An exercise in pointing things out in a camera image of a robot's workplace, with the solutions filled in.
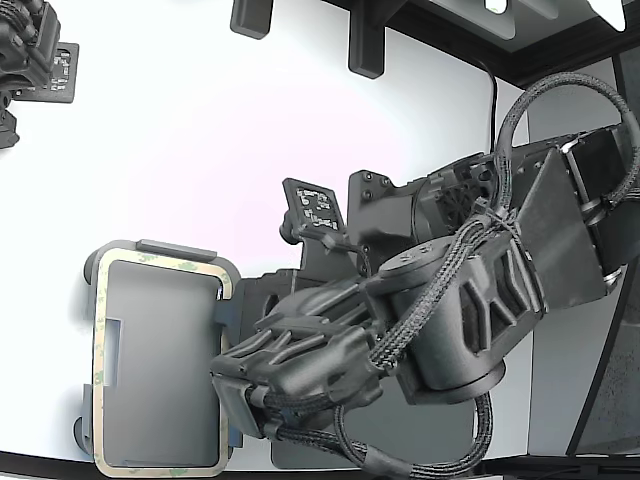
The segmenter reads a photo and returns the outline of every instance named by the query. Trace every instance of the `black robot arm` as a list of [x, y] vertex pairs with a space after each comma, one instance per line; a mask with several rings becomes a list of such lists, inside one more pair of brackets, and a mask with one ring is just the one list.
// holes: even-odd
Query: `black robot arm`
[[[531, 98], [565, 84], [607, 96], [623, 124], [512, 149]], [[469, 471], [489, 447], [489, 391], [504, 376], [504, 357], [549, 311], [607, 295], [640, 253], [640, 204], [632, 201], [640, 198], [639, 142], [615, 91], [560, 74], [516, 102], [495, 155], [398, 188], [372, 172], [352, 175], [347, 225], [333, 192], [285, 180], [280, 232], [303, 242], [302, 269], [247, 280], [243, 305], [253, 318], [242, 321], [257, 333], [212, 362], [231, 424], [375, 474]], [[277, 288], [255, 290], [260, 282]], [[465, 457], [412, 465], [348, 439], [345, 411], [375, 401], [389, 375], [411, 404], [475, 399], [478, 431]], [[332, 423], [335, 434], [322, 431]]]

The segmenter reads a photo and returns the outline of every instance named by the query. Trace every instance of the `white wall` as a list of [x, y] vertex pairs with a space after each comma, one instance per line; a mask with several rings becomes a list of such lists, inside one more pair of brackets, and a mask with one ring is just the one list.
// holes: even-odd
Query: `white wall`
[[[22, 141], [0, 156], [0, 450], [84, 458], [71, 426], [91, 378], [94, 249], [151, 238], [215, 249], [246, 276], [295, 267], [278, 234], [285, 177], [334, 188], [346, 212], [356, 170], [403, 184], [486, 148], [482, 71], [389, 32], [371, 81], [346, 68], [345, 11], [277, 0], [255, 41], [229, 30], [231, 4], [54, 3], [63, 40], [81, 44], [76, 102], [13, 104]], [[518, 93], [501, 84], [500, 118]], [[509, 378], [525, 385], [500, 388], [528, 398]], [[496, 428], [526, 425], [528, 401], [496, 403]], [[526, 435], [494, 443], [524, 453]]]

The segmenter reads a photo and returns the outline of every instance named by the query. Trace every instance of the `black clamp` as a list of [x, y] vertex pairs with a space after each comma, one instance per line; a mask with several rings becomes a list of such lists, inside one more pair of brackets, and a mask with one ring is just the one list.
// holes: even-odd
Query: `black clamp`
[[349, 31], [349, 70], [367, 78], [384, 73], [385, 26], [407, 0], [355, 0]]
[[[355, 0], [349, 27], [349, 70], [367, 78], [384, 73], [385, 26], [408, 0]], [[257, 40], [271, 30], [273, 0], [234, 0], [231, 30]]]
[[271, 30], [273, 0], [234, 0], [231, 30], [260, 40]]

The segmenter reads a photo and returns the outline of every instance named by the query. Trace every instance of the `black metal frame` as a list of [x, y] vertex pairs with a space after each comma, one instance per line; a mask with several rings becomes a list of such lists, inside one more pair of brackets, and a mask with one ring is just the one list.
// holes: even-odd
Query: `black metal frame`
[[[591, 65], [640, 46], [640, 3], [625, 5], [627, 29], [619, 33], [592, 18], [514, 53], [407, 0], [323, 0], [351, 12], [349, 69], [368, 78], [384, 73], [385, 26], [526, 87], [565, 70]], [[234, 0], [231, 29], [252, 38], [269, 32], [273, 0]]]

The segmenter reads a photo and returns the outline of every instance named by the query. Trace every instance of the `mounting bracket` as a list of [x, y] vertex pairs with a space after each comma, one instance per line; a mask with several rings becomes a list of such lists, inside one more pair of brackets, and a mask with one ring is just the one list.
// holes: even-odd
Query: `mounting bracket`
[[260, 40], [271, 29], [273, 0], [233, 0], [231, 30]]
[[367, 78], [384, 73], [385, 26], [407, 0], [355, 0], [349, 27], [349, 70]]
[[[385, 26], [408, 0], [354, 0], [349, 70], [367, 78], [384, 73]], [[260, 40], [271, 30], [273, 0], [233, 0], [231, 30]]]

